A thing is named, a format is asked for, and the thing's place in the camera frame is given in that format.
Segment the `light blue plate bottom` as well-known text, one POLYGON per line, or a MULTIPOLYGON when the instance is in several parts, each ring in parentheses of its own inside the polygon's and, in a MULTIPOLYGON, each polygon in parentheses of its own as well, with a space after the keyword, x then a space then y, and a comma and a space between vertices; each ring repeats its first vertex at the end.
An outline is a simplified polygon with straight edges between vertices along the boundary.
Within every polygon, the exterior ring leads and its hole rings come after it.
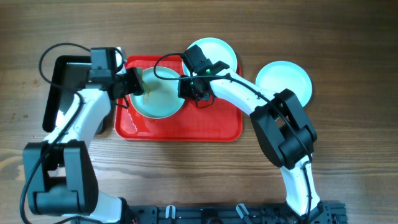
POLYGON ((255 84, 274 93, 287 88, 296 94, 303 107, 310 101, 313 93, 308 73, 288 61, 275 61, 265 65, 257 74, 255 84))

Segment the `green yellow sponge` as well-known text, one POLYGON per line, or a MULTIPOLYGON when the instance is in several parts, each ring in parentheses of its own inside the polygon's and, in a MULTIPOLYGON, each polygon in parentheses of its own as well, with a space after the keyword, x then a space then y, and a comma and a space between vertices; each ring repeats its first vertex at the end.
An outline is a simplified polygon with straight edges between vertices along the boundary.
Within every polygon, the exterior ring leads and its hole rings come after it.
POLYGON ((144 95, 150 92, 149 85, 144 81, 144 73, 143 69, 136 67, 137 77, 139 80, 140 90, 136 93, 136 95, 144 95))

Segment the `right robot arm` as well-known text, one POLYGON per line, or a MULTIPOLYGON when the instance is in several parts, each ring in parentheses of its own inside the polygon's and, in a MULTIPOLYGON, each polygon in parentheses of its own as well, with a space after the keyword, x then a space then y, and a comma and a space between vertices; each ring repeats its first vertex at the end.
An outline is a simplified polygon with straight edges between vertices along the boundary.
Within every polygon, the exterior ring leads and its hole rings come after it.
POLYGON ((296 94, 284 89, 267 95, 227 63, 212 62, 197 45, 179 56, 188 69, 180 95, 199 99, 209 93, 248 114, 262 152, 281 170, 287 206, 300 223, 312 222, 320 214, 312 175, 317 134, 296 94))

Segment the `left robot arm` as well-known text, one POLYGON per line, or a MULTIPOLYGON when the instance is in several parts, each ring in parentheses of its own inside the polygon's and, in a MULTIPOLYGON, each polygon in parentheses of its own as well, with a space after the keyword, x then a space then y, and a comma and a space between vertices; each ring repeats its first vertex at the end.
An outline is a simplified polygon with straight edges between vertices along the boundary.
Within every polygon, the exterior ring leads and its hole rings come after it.
POLYGON ((34 215, 62 217, 62 222, 137 223, 124 198, 98 189, 88 154, 97 128, 115 100, 144 92, 140 72, 126 69, 121 49, 92 48, 91 69, 77 88, 47 83, 73 94, 67 121, 56 126, 42 142, 30 142, 23 150, 25 184, 19 212, 28 223, 25 207, 34 215))

